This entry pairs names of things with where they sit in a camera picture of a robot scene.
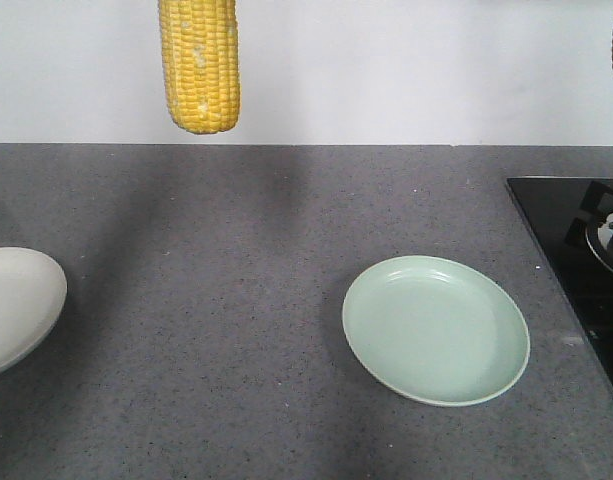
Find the kitchen counter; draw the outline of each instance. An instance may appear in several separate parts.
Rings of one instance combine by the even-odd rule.
[[[613,176],[613,148],[0,145],[0,246],[69,295],[0,375],[0,479],[613,479],[613,391],[505,179]],[[532,355],[490,402],[373,379],[346,289],[397,255],[465,263]]]

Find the plate rim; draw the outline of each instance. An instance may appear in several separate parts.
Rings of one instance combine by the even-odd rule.
[[[475,399],[472,399],[472,400],[461,400],[461,401],[436,400],[436,399],[426,398],[426,397],[423,397],[423,396],[420,396],[420,395],[415,395],[413,393],[407,392],[406,390],[403,390],[401,388],[398,388],[398,387],[392,385],[390,382],[386,381],[383,378],[380,378],[380,376],[375,374],[375,372],[368,365],[366,365],[366,363],[361,359],[360,355],[358,355],[358,353],[355,351],[355,348],[353,347],[353,343],[351,341],[350,335],[348,333],[348,328],[347,328],[347,318],[348,318],[347,310],[348,310],[349,295],[351,293],[351,290],[353,289],[354,286],[356,286],[361,281],[362,278],[365,278],[371,271],[373,271],[377,267],[383,266],[383,265],[388,264],[388,263],[397,263],[397,262],[409,261],[409,260],[431,260],[433,262],[440,263],[440,264],[449,264],[449,265],[452,265],[452,266],[457,266],[458,268],[461,268],[461,269],[469,272],[470,274],[474,274],[474,275],[482,278],[484,281],[486,281],[487,284],[489,284],[495,290],[500,292],[502,294],[502,296],[505,298],[505,300],[509,302],[510,306],[513,308],[513,310],[517,314],[518,321],[520,321],[520,323],[521,323],[522,331],[523,331],[524,337],[526,339],[526,351],[524,352],[524,358],[522,360],[520,368],[517,370],[517,372],[515,373],[513,378],[508,383],[506,383],[501,388],[495,390],[494,392],[489,393],[488,395],[485,395],[485,396],[479,397],[479,398],[475,398]],[[528,366],[528,361],[529,361],[530,354],[531,354],[530,332],[529,332],[529,329],[528,329],[528,325],[526,323],[526,319],[524,318],[524,315],[523,315],[522,311],[519,309],[519,307],[517,306],[515,301],[508,294],[508,292],[506,292],[506,290],[504,290],[500,285],[498,285],[494,280],[492,280],[488,276],[484,275],[483,273],[481,273],[478,270],[475,270],[472,267],[469,267],[468,265],[464,265],[463,263],[456,262],[454,260],[450,260],[450,259],[447,259],[447,258],[435,257],[435,256],[431,256],[431,255],[401,255],[401,256],[392,257],[392,258],[388,258],[388,259],[379,261],[379,262],[369,266],[365,270],[363,270],[353,280],[353,282],[350,284],[350,286],[346,290],[346,294],[344,295],[344,301],[343,301],[343,304],[342,304],[342,328],[344,330],[344,336],[346,338],[346,342],[348,343],[351,351],[353,352],[353,355],[359,361],[359,363],[375,379],[377,379],[380,383],[382,383],[383,385],[385,385],[389,389],[393,390],[394,392],[402,395],[403,397],[406,397],[406,398],[409,398],[411,400],[415,400],[415,401],[418,401],[418,402],[421,402],[421,403],[424,403],[424,404],[427,404],[427,405],[438,406],[438,407],[466,407],[466,406],[471,406],[471,405],[477,405],[477,404],[480,404],[480,403],[484,403],[484,402],[487,402],[489,400],[492,400],[494,398],[499,397],[500,395],[502,395],[505,392],[507,392],[508,390],[510,390],[519,381],[519,379],[522,377],[522,375],[524,374],[524,372],[525,372],[525,370],[526,370],[526,368]]]

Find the stove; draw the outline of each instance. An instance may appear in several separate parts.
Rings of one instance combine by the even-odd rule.
[[[613,384],[613,179],[508,184]]]

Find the yellow corn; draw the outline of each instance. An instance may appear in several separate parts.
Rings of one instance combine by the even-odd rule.
[[[168,110],[193,133],[229,130],[239,116],[235,0],[159,0]]]

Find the white plate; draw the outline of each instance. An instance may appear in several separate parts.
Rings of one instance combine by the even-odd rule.
[[[0,372],[44,339],[65,298],[66,277],[52,258],[27,248],[0,248]]]

